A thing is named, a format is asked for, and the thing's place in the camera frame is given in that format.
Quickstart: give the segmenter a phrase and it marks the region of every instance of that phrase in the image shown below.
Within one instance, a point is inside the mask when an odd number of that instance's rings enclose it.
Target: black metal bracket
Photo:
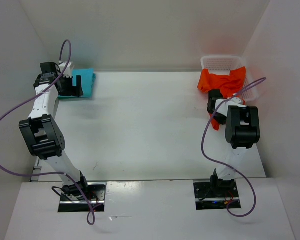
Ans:
[[[221,94],[220,89],[212,89],[208,91],[208,113],[213,114],[216,109],[216,100],[224,99],[224,96]],[[221,113],[216,113],[214,119],[221,125],[226,124],[227,117]]]
[[[79,187],[82,189],[84,193],[88,192],[88,182],[81,171],[80,171],[80,181],[77,182],[77,184],[79,185]],[[62,190],[67,196],[73,195],[77,197],[82,195],[81,192],[76,187],[76,185],[74,184],[63,186]]]
[[[258,108],[255,106],[229,106],[225,127],[225,139],[233,149],[252,148],[259,142],[260,125]]]
[[[51,115],[22,120],[19,129],[31,155],[42,160],[62,156],[62,150],[66,148],[64,135]],[[37,135],[40,130],[44,130],[44,134]]]
[[[52,84],[58,77],[60,72],[57,70],[57,64],[54,62],[43,62],[40,63],[42,74],[39,74],[34,82],[34,88],[43,84]],[[65,97],[81,97],[84,95],[82,90],[82,77],[76,76],[76,86],[73,86],[73,78],[61,77],[55,84],[55,87],[60,96]]]

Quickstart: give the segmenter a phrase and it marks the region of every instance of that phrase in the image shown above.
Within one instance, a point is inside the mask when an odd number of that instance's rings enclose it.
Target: orange cloth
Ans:
[[[244,86],[246,68],[241,67],[230,71],[230,75],[210,74],[208,69],[203,69],[198,83],[198,89],[207,93],[212,89],[220,89],[224,98],[230,98]],[[216,120],[211,122],[215,130],[219,130],[220,124]]]

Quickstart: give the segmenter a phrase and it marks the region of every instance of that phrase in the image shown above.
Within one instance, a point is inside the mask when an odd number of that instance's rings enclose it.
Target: white wall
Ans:
[[[47,60],[48,54],[20,3],[0,0],[0,116],[34,95],[39,63]],[[0,163],[18,173],[30,173],[34,166],[18,128],[31,108],[28,104],[0,124]],[[27,180],[0,170],[0,240],[5,238],[21,183]]]
[[[300,240],[300,0],[272,0],[243,56],[256,79],[268,78],[258,149]]]
[[[269,0],[20,0],[49,55],[98,71],[200,70],[244,52]]]

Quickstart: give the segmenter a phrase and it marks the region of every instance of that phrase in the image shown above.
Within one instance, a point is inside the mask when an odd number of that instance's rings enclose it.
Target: white table surface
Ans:
[[[237,179],[244,214],[253,205],[251,189]],[[104,212],[95,225],[87,212],[58,213],[60,182],[23,183],[5,240],[294,240],[272,178],[254,178],[255,211],[243,218],[226,209],[196,210],[192,180],[108,182]]]
[[[209,179],[218,165],[201,153],[209,115],[208,96],[197,89],[200,74],[97,73],[92,99],[61,100],[56,113],[72,163],[88,181]],[[205,149],[216,160],[226,158],[224,126],[209,128]],[[43,173],[53,172],[40,164]],[[266,176],[257,146],[238,169],[249,178]]]

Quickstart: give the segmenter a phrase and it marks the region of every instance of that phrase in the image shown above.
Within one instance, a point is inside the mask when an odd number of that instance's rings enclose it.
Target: purple cable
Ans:
[[[206,155],[205,150],[204,150],[205,138],[206,138],[206,135],[207,135],[207,132],[208,132],[208,128],[209,128],[209,126],[210,126],[210,124],[211,124],[211,122],[212,122],[212,119],[214,119],[215,115],[217,114],[217,110],[221,107],[222,104],[224,104],[224,103],[230,101],[231,99],[233,99],[233,98],[235,98],[235,97],[237,97],[237,96],[243,94],[244,92],[246,92],[246,91],[248,91],[248,90],[254,88],[255,86],[257,86],[257,85],[263,83],[266,79],[267,79],[266,77],[260,78],[260,79],[258,79],[258,80],[256,80],[256,81],[250,83],[249,85],[245,86],[244,88],[242,88],[242,89],[241,89],[240,91],[238,91],[234,96],[232,96],[232,97],[230,97],[230,98],[228,98],[228,99],[222,101],[222,102],[215,108],[213,114],[211,115],[211,117],[210,117],[210,119],[209,119],[209,121],[208,121],[208,123],[207,123],[207,125],[206,125],[206,127],[205,127],[205,129],[204,129],[204,133],[203,133],[203,136],[202,136],[201,151],[202,151],[203,156],[204,156],[206,159],[208,159],[208,160],[210,160],[210,161],[212,161],[212,162],[214,162],[214,163],[224,165],[224,166],[226,166],[226,167],[228,167],[228,168],[234,170],[236,173],[240,174],[240,175],[247,181],[247,183],[249,184],[249,186],[250,186],[250,188],[251,188],[251,190],[252,190],[254,202],[253,202],[252,208],[251,208],[250,211],[248,211],[247,213],[245,213],[245,214],[243,214],[243,215],[237,215],[237,214],[232,213],[232,212],[229,210],[229,206],[230,206],[232,203],[237,202],[237,200],[235,200],[235,201],[230,201],[230,202],[226,205],[227,211],[228,211],[232,216],[237,217],[237,218],[243,218],[243,217],[246,217],[246,216],[250,215],[250,214],[255,210],[256,204],[257,204],[256,191],[255,191],[254,187],[252,186],[251,182],[249,181],[249,179],[248,179],[243,173],[241,173],[240,171],[238,171],[238,170],[235,169],[233,166],[231,166],[231,165],[229,165],[229,164],[227,164],[227,163],[224,163],[224,162],[222,162],[222,161],[214,160],[214,159],[212,159],[211,157],[209,157],[209,156]]]
[[[71,42],[70,40],[65,40],[62,44],[62,47],[61,47],[61,51],[60,51],[60,60],[61,60],[61,56],[62,56],[62,52],[64,50],[64,46],[65,44],[68,43],[69,44],[69,56],[68,56],[68,59],[66,61],[66,64],[64,66],[64,69],[62,70],[62,72],[60,73],[60,75],[53,81],[52,84],[50,84],[45,90],[42,91],[42,93],[39,93],[38,95],[34,96],[34,97],[31,97],[30,99],[20,103],[19,105],[13,107],[12,109],[10,109],[9,111],[7,111],[5,114],[3,114],[1,117],[0,117],[0,122],[6,117],[8,116],[10,113],[12,113],[14,110],[22,107],[23,105],[31,102],[32,100],[35,100],[37,98],[39,98],[42,94],[44,94],[45,92],[47,92],[50,88],[52,88],[53,85],[56,84],[56,82],[59,81],[59,79],[62,77],[62,75],[64,74],[64,72],[66,71],[67,67],[68,67],[68,64],[70,62],[70,58],[71,58],[71,53],[72,53],[72,47],[71,47]],[[0,169],[8,174],[11,174],[11,175],[14,175],[14,176],[17,176],[17,177],[39,177],[39,176],[45,176],[45,175],[53,175],[53,174],[58,174],[58,175],[65,175],[66,177],[68,177],[72,182],[73,184],[78,188],[79,192],[82,194],[84,200],[86,201],[86,203],[88,204],[89,206],[89,214],[87,216],[87,222],[89,225],[94,225],[95,224],[95,221],[96,221],[96,217],[95,217],[95,212],[94,212],[94,208],[92,207],[92,205],[90,204],[87,196],[85,195],[85,193],[81,190],[80,186],[76,183],[76,181],[71,177],[69,176],[68,174],[64,173],[64,172],[59,172],[59,171],[55,171],[55,172],[46,172],[46,173],[37,173],[37,174],[23,174],[23,173],[16,173],[16,172],[13,172],[13,171],[10,171],[8,169],[6,169],[5,167],[3,167],[2,165],[0,165]],[[90,213],[92,213],[92,222],[89,221],[89,215]]]

